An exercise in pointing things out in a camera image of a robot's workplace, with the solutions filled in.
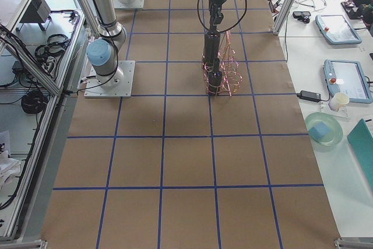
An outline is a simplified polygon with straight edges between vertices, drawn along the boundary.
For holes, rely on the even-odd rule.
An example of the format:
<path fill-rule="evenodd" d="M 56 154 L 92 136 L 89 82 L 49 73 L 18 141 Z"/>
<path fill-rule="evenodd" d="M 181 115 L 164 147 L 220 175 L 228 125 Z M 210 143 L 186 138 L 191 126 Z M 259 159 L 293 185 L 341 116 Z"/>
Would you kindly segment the dark wine bottle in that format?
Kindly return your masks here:
<path fill-rule="evenodd" d="M 216 96 L 220 91 L 223 74 L 220 70 L 220 59 L 213 60 L 210 66 L 206 66 L 207 71 L 207 91 L 210 95 Z"/>
<path fill-rule="evenodd" d="M 220 33 L 217 31 L 217 27 L 205 32 L 202 62 L 206 67 L 212 67 L 214 61 L 218 59 L 219 44 Z"/>

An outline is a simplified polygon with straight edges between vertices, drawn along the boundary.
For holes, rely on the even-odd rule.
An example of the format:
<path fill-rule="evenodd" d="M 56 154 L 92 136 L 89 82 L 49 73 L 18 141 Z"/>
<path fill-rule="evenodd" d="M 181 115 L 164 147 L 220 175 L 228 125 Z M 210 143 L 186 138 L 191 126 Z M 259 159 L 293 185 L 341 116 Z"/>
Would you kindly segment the black controller device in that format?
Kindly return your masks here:
<path fill-rule="evenodd" d="M 309 11 L 294 11 L 293 18 L 303 23 L 309 23 L 311 19 L 311 13 Z"/>

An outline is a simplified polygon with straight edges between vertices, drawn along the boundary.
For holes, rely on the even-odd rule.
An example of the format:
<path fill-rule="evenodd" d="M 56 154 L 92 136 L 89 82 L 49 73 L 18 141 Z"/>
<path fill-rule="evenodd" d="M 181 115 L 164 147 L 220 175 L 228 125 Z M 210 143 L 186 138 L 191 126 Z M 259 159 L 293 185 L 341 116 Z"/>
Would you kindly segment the upper teach pendant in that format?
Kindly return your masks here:
<path fill-rule="evenodd" d="M 331 44 L 360 44 L 361 37 L 343 15 L 317 15 L 315 18 L 322 35 Z"/>

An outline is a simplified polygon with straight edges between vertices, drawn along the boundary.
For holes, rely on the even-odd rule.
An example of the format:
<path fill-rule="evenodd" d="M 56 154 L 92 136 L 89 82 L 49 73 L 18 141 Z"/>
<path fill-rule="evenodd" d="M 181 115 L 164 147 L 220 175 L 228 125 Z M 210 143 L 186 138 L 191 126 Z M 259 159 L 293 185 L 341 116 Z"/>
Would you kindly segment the teach pendant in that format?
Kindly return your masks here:
<path fill-rule="evenodd" d="M 342 92 L 348 95 L 352 103 L 372 103 L 372 95 L 360 62 L 326 59 L 323 71 L 332 96 Z"/>
<path fill-rule="evenodd" d="M 322 35 L 331 44 L 360 44 L 361 37 L 343 15 L 317 15 L 315 18 Z"/>

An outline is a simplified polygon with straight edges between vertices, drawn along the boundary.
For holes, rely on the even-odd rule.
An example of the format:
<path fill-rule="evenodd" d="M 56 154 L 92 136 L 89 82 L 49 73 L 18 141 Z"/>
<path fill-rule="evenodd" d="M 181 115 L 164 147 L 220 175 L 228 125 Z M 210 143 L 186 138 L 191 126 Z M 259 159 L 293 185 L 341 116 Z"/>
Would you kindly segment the black power adapter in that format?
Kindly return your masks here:
<path fill-rule="evenodd" d="M 309 92 L 306 90 L 301 90 L 299 93 L 297 93 L 297 97 L 301 100 L 308 100 L 308 101 L 315 102 L 315 103 L 318 103 L 321 101 L 320 93 Z"/>

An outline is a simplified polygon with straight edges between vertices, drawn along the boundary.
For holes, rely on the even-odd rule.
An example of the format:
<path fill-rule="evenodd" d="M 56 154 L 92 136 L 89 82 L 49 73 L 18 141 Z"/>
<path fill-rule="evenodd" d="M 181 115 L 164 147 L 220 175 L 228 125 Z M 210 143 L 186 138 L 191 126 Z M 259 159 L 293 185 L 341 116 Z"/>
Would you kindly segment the lower teach pendant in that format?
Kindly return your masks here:
<path fill-rule="evenodd" d="M 372 103 L 372 95 L 360 62 L 326 59 L 323 71 L 332 96 L 342 92 L 348 95 L 352 103 Z"/>

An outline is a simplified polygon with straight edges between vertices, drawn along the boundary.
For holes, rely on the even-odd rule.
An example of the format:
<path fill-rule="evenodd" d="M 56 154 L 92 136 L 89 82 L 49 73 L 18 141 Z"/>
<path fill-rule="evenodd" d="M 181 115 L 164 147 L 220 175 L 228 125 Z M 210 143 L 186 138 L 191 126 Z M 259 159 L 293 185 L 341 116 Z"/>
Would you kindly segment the white paper cup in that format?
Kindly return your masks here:
<path fill-rule="evenodd" d="M 350 98 L 343 92 L 337 92 L 329 101 L 329 108 L 332 111 L 339 111 L 342 107 L 349 104 Z"/>

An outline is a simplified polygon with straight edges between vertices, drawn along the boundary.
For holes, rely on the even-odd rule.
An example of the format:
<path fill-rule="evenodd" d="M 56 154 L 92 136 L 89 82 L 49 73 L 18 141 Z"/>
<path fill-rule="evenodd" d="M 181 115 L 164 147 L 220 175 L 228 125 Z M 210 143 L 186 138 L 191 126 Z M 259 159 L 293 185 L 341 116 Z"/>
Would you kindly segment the blue foam block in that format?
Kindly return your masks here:
<path fill-rule="evenodd" d="M 320 141 L 330 131 L 330 128 L 324 122 L 317 122 L 308 130 L 308 133 L 313 140 Z"/>

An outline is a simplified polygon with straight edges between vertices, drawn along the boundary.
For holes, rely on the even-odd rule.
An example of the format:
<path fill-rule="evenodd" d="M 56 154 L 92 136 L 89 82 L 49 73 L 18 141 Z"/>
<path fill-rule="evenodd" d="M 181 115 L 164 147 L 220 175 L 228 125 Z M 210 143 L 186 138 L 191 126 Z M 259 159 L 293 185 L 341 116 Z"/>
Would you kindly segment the green glass plate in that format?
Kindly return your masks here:
<path fill-rule="evenodd" d="M 334 146 L 343 138 L 343 130 L 339 122 L 331 115 L 315 112 L 305 119 L 308 135 L 320 145 Z"/>

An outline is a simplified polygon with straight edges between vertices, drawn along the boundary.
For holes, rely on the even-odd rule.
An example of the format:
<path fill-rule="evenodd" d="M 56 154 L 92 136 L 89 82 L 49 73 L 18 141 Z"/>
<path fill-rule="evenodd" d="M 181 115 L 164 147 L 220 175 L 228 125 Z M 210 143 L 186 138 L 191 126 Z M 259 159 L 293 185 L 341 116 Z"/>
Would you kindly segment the grey electronics box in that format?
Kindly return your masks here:
<path fill-rule="evenodd" d="M 20 31 L 25 23 L 37 23 L 42 31 L 46 31 L 47 28 L 43 24 L 51 20 L 50 14 L 51 9 L 45 0 L 31 0 L 16 31 Z"/>

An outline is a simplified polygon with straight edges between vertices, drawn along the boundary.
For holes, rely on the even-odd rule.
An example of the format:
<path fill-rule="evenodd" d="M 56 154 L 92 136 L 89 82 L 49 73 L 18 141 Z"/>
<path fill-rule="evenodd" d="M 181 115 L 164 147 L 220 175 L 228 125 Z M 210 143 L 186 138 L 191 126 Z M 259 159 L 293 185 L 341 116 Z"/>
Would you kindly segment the teal board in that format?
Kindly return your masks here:
<path fill-rule="evenodd" d="M 372 189 L 372 133 L 365 119 L 360 119 L 347 136 L 347 140 Z"/>

